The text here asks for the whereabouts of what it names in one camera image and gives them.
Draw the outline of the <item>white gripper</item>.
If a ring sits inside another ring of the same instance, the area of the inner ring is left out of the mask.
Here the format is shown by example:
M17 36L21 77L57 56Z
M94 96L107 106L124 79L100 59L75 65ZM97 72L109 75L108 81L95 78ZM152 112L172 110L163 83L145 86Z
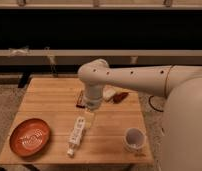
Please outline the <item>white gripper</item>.
M100 99L90 99L86 95L83 96L85 107L89 110L96 110L101 106Z

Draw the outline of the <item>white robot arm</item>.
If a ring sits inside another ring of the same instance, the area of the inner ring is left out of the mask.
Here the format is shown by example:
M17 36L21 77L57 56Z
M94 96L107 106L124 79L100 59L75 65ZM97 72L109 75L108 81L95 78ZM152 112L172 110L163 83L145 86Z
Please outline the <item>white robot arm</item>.
M202 171L202 66L111 68L97 59L82 65L78 78L91 110L106 85L164 97L160 171Z

